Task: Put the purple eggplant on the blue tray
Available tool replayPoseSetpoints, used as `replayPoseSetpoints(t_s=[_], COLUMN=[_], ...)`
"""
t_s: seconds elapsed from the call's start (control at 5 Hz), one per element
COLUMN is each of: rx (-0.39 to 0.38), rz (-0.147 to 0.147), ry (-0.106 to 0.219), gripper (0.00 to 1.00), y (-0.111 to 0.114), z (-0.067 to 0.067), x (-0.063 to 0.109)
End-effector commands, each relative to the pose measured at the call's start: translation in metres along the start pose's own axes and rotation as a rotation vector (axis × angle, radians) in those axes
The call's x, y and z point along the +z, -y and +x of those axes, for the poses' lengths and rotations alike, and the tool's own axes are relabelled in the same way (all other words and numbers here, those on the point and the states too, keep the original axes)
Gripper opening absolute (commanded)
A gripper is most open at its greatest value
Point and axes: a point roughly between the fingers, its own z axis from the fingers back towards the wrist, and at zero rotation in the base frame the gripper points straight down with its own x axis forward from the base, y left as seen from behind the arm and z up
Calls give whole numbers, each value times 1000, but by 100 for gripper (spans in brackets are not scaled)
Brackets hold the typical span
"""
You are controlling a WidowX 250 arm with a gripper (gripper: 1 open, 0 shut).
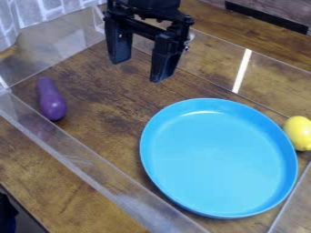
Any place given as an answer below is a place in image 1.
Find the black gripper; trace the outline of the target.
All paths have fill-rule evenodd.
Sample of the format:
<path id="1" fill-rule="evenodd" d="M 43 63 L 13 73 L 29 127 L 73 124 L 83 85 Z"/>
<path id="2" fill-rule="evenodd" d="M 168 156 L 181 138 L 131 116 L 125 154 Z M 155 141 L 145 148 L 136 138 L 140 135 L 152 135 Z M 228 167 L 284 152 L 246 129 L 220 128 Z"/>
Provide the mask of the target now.
<path id="1" fill-rule="evenodd" d="M 177 67 L 184 44 L 188 39 L 193 18 L 180 10 L 181 0 L 107 0 L 104 12 L 104 32 L 108 55 L 112 63 L 131 59 L 132 34 L 155 40 L 149 80 L 153 83 L 169 78 Z M 144 23 L 155 19 L 157 23 L 169 21 L 167 29 Z"/>

